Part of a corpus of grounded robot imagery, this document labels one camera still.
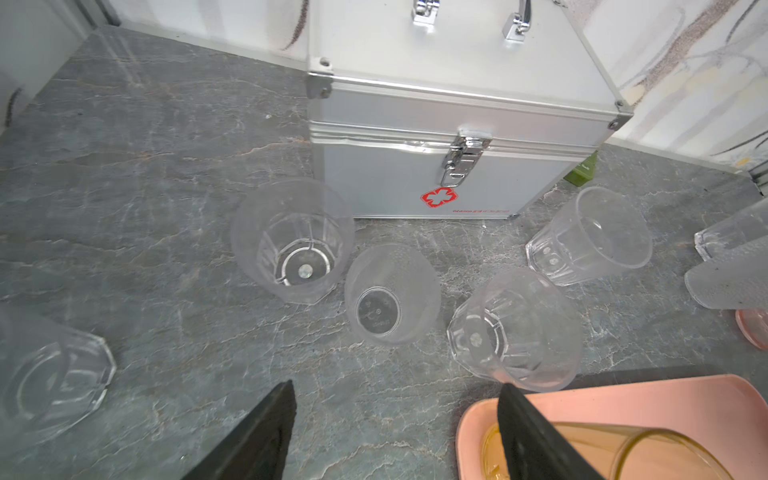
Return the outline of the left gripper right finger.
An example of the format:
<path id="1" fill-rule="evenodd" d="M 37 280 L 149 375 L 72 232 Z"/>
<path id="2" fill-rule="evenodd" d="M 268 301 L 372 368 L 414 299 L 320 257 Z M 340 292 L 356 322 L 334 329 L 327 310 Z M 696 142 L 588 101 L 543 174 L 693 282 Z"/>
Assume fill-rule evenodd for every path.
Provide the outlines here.
<path id="1" fill-rule="evenodd" d="M 513 384 L 501 388 L 497 420 L 511 479 L 603 480 Z"/>

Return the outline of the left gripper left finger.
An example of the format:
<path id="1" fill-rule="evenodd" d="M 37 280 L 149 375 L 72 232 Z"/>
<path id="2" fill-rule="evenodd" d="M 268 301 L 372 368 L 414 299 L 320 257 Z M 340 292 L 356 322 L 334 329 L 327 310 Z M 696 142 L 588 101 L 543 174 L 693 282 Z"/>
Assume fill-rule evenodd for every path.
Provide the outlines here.
<path id="1" fill-rule="evenodd" d="M 276 385 L 184 480 L 280 480 L 296 412 L 293 382 Z"/>

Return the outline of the amber plastic cup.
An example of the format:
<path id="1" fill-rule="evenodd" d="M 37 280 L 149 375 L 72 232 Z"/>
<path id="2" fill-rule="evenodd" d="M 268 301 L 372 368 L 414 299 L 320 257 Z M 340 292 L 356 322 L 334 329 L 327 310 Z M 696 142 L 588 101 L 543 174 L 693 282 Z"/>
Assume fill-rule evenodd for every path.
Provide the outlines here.
<path id="1" fill-rule="evenodd" d="M 729 479 L 728 470 L 700 444 L 660 428 L 556 423 L 568 443 L 518 444 L 508 459 L 500 427 L 487 432 L 481 464 L 487 479 Z"/>

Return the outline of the clear faceted cup front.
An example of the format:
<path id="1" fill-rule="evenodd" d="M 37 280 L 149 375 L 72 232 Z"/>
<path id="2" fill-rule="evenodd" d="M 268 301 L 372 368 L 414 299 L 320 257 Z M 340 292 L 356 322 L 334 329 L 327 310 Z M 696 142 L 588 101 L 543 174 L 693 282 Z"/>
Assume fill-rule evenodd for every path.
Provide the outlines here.
<path id="1" fill-rule="evenodd" d="M 505 267 L 478 287 L 447 327 L 453 359 L 473 375 L 532 392 L 567 387 L 580 370 L 582 320 L 529 268 Z"/>

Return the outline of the pink plastic tray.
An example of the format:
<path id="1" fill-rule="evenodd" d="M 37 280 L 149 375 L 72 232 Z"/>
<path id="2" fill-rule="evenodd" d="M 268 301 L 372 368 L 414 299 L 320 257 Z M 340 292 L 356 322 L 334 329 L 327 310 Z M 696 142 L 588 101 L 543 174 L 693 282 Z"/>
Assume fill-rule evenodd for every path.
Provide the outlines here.
<path id="1" fill-rule="evenodd" d="M 674 430 L 697 441 L 735 479 L 767 477 L 767 403 L 737 375 L 529 394 L 551 422 Z"/>

